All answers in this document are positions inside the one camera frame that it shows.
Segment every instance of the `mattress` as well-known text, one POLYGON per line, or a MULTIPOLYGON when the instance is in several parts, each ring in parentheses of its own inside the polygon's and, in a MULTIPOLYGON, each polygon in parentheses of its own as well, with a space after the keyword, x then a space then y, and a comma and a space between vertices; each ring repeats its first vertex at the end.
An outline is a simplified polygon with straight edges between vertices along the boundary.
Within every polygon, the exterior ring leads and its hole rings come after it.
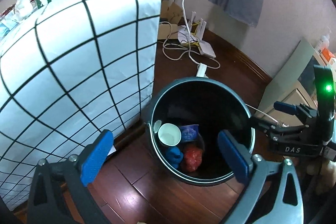
POLYGON ((28 199, 39 159, 114 137, 152 96, 161 0, 53 0, 0 44, 0 196, 28 199))

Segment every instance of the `red plastic bag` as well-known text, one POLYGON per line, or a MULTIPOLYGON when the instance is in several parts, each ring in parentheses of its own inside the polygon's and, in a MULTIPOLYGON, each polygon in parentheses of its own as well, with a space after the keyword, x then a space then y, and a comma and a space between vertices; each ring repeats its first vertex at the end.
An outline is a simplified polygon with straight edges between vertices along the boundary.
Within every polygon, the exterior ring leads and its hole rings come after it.
POLYGON ((194 172, 202 163, 203 150, 193 144, 188 144, 183 150, 181 169, 184 172, 194 172))

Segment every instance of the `white paper cup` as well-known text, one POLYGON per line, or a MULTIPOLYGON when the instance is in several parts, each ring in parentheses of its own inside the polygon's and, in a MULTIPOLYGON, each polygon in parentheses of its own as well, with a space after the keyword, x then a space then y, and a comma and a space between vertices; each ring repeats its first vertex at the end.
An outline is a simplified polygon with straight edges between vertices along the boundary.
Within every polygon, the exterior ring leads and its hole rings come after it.
POLYGON ((172 123, 165 123, 160 127, 158 136, 164 146, 175 146, 181 141, 181 130, 172 123))

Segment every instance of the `black trash can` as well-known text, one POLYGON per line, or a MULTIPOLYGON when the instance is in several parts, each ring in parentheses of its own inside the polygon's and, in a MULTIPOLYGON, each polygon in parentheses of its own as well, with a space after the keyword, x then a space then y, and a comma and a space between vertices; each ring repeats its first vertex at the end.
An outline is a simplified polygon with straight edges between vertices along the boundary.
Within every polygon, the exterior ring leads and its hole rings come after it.
POLYGON ((255 131, 248 127, 251 116, 242 99, 226 85, 202 77, 175 80, 152 99, 143 116, 147 123, 147 138, 157 164, 175 178, 192 185, 212 186, 233 177, 217 146, 217 136, 223 129, 230 130, 239 143, 252 152, 255 131), (165 149, 153 127, 155 122, 177 126, 199 124, 204 141, 202 164, 196 172, 186 174, 172 167, 164 158, 165 149))

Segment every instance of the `bottle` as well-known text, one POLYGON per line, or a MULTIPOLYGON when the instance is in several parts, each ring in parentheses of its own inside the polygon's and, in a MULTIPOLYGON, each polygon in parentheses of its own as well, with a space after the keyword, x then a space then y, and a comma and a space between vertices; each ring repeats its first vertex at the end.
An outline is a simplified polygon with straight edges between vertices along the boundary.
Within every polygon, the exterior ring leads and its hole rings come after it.
POLYGON ((329 38, 330 38, 330 34, 331 34, 331 30, 330 28, 328 27, 329 29, 329 33, 327 35, 322 35, 321 38, 318 40, 317 42, 317 45, 315 47, 315 51, 318 53, 318 54, 321 54, 322 51, 325 49, 325 48, 328 48, 329 47, 329 38))

